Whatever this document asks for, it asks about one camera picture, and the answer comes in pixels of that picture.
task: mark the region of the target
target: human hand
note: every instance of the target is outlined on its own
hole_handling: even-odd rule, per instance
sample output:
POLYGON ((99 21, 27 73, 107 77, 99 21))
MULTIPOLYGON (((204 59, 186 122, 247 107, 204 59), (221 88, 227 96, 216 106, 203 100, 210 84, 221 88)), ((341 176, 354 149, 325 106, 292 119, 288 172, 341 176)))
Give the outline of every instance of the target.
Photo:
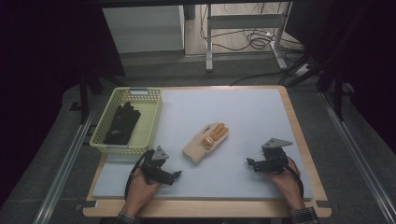
MULTIPOLYGON (((300 171, 292 159, 289 159, 289 167, 300 176, 300 171)), ((273 181, 277 190, 285 197, 290 210, 305 208, 305 203, 301 198, 300 186, 293 174, 285 169, 282 174, 266 173, 273 181)))
POLYGON ((140 208, 152 199, 160 185, 161 183, 159 182, 148 184, 142 170, 138 167, 132 177, 131 185, 128 189, 128 197, 121 212, 132 217, 136 216, 140 208))

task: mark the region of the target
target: table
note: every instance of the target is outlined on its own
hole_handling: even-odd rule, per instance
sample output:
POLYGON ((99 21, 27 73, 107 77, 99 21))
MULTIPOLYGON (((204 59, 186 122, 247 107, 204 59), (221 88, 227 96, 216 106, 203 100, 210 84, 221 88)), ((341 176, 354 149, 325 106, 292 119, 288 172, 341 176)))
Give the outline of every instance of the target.
MULTIPOLYGON (((311 158, 303 132, 293 111, 291 101, 284 87, 281 86, 254 86, 254 87, 179 87, 162 88, 163 90, 252 90, 276 89, 279 91, 285 110, 290 120, 296 144, 310 180, 313 199, 305 202, 307 206, 314 206, 319 217, 328 217, 332 213, 330 207, 320 206, 326 203, 327 196, 320 182, 315 164, 311 158)), ((85 207, 83 214, 87 217, 116 217, 121 210, 122 199, 98 199, 92 197, 92 192, 105 164, 106 154, 97 168, 87 201, 96 201, 94 207, 85 207)), ((140 213, 140 217, 287 217, 287 209, 283 201, 257 200, 165 200, 154 199, 140 213)))

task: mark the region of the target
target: plastic basket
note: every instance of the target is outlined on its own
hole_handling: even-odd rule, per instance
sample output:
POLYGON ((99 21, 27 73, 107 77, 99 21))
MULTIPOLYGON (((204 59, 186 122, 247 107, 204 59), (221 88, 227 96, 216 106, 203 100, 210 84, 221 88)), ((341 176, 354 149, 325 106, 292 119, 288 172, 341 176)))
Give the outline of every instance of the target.
POLYGON ((116 88, 93 133, 90 145, 105 153, 143 154, 153 147, 162 105, 160 89, 116 88), (141 114, 134 126, 128 145, 106 145, 104 143, 106 133, 110 129, 117 107, 126 102, 130 102, 134 109, 137 109, 141 114))

